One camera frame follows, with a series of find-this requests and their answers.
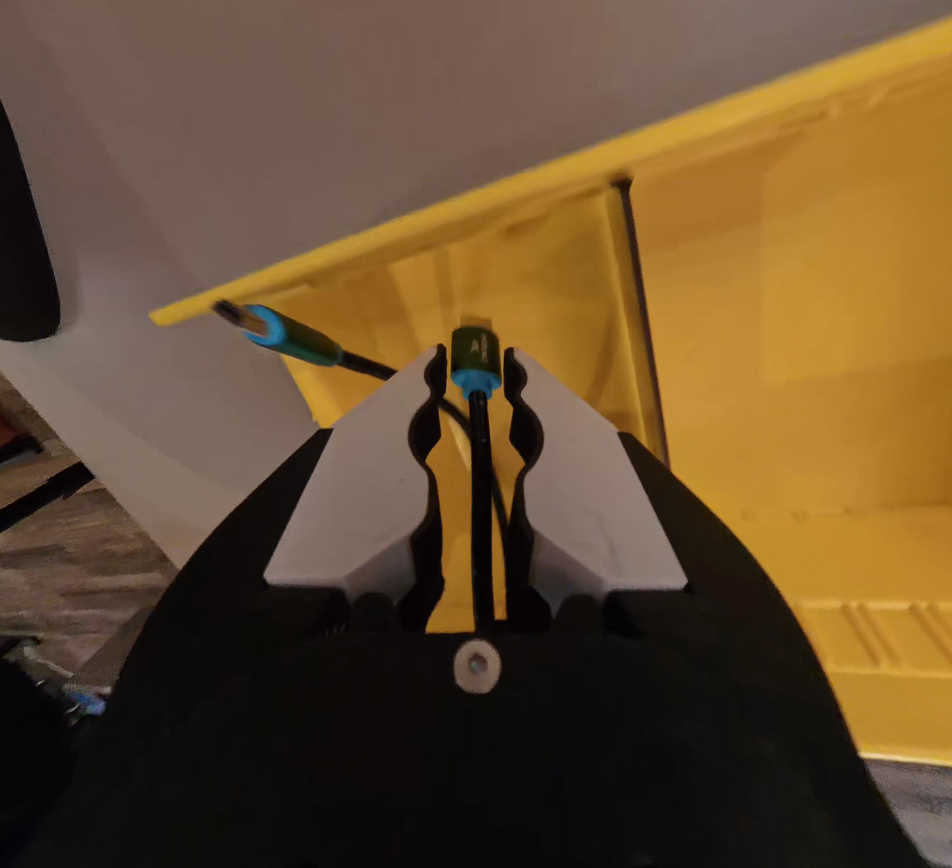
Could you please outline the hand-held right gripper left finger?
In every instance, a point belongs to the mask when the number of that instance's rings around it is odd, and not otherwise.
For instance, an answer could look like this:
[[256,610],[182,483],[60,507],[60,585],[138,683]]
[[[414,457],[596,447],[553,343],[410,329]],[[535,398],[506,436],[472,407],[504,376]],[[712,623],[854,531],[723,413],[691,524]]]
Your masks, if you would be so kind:
[[426,349],[327,430],[265,570],[269,585],[386,597],[423,631],[445,589],[443,521],[427,459],[441,438],[446,347]]

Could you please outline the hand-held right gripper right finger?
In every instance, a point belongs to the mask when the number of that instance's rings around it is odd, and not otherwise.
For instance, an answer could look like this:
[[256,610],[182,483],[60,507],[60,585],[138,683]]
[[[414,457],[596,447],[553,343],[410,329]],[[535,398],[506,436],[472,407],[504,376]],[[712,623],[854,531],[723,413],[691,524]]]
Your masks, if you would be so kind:
[[506,349],[509,440],[523,462],[506,532],[510,623],[566,600],[688,584],[621,432],[524,351]]

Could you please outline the yellow plastic bin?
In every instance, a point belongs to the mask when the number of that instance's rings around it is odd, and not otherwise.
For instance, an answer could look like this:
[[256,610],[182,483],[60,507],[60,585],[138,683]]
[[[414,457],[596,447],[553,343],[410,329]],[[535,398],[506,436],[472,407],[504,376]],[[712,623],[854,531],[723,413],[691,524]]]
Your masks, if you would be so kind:
[[755,554],[869,758],[950,765],[950,18],[151,311],[265,303],[401,367],[492,321]]

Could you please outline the black bin divider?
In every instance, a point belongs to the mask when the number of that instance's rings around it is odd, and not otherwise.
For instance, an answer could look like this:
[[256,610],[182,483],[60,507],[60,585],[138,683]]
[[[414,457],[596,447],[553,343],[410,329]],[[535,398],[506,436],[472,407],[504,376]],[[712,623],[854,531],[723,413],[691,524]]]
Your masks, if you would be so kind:
[[653,340],[644,268],[632,203],[633,177],[618,175],[611,181],[617,195],[625,232],[633,302],[628,314],[632,335],[632,361],[641,415],[642,442],[667,468],[671,468],[670,447],[660,393],[658,362]]

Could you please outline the dark rounded object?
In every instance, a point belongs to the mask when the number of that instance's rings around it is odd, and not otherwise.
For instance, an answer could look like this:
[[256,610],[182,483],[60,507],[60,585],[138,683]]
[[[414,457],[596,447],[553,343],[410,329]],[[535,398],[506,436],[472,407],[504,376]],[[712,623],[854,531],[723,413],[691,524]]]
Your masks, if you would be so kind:
[[30,181],[6,110],[1,110],[1,339],[54,336],[61,299]]

